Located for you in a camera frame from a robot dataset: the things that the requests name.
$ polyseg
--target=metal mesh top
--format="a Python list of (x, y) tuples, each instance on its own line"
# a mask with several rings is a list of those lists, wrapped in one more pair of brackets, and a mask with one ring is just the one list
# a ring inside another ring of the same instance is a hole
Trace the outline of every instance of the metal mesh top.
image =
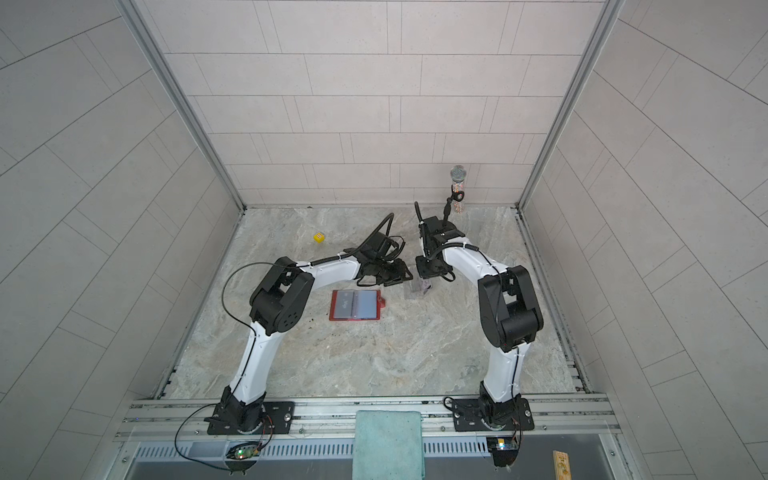
[(456, 183), (463, 182), (467, 177), (467, 171), (464, 170), (463, 165), (456, 165), (451, 169), (451, 180)]

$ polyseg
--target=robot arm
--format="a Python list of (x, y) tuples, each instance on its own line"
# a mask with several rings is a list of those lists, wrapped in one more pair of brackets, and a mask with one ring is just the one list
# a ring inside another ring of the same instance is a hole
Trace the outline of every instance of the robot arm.
[(453, 281), (457, 270), (477, 284), (480, 323), (494, 347), (480, 384), (479, 403), (487, 424), (505, 425), (518, 411), (523, 359), (544, 320), (528, 271), (488, 258), (448, 221), (451, 202), (462, 198), (462, 192), (455, 192), (447, 199), (442, 220), (422, 219), (415, 203), (424, 251), (416, 257), (416, 267), (421, 278), (440, 276)]
[[(375, 277), (376, 285), (384, 286), (413, 278), (405, 262), (397, 258), (405, 242), (397, 244), (389, 237), (393, 218), (394, 214), (389, 214), (357, 248), (312, 262), (297, 263), (281, 257), (273, 264), (250, 296), (253, 322), (243, 358), (207, 421), (242, 433), (261, 425), (272, 361), (285, 333), (301, 319), (311, 292), (344, 280), (357, 279), (361, 285), (368, 276)], [(385, 223), (386, 233), (382, 233)]]

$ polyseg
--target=gray tiled wall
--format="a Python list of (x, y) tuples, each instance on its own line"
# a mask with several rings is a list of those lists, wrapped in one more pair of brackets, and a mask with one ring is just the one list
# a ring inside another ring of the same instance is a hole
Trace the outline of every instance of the gray tiled wall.
[(80, 478), (238, 210), (110, 0), (2, 2), (0, 111), (0, 477)]
[(252, 205), (517, 201), (602, 8), (136, 3)]
[(627, 0), (524, 212), (646, 478), (768, 475), (767, 32)]

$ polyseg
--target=green towel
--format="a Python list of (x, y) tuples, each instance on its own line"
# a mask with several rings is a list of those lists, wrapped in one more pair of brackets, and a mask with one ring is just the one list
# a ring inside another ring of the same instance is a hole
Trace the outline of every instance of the green towel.
[(353, 480), (422, 480), (424, 444), (418, 412), (357, 412)]

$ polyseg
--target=marble floor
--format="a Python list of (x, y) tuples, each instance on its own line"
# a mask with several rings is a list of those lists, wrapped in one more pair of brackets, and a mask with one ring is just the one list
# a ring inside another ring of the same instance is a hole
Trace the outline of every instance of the marble floor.
[[(253, 261), (288, 256), (312, 260), (355, 247), (393, 211), (390, 234), (401, 235), (401, 258), (418, 277), (420, 254), (412, 207), (256, 208), (247, 210), (223, 269), (205, 300), (201, 318), (167, 386), (166, 398), (218, 399), (243, 354), (248, 330), (229, 318), (220, 292), (229, 273)], [(441, 207), (422, 208), (424, 217), (442, 215)], [(531, 261), (508, 207), (467, 207), (454, 222), (493, 259), (532, 272)], [(316, 232), (324, 242), (313, 240)], [(224, 298), (230, 311), (248, 319), (248, 299), (268, 266), (253, 266), (230, 281)], [(404, 286), (382, 288), (386, 308), (381, 320), (331, 322), (331, 292), (356, 289), (341, 282), (310, 296), (299, 323), (290, 330), (270, 370), (267, 396), (399, 396), (475, 394), (488, 367), (488, 348), (478, 317), (477, 287), (460, 274), (453, 283), (433, 279), (422, 300), (406, 300)], [(545, 327), (525, 358), (523, 392), (573, 392), (558, 335), (543, 306)]]

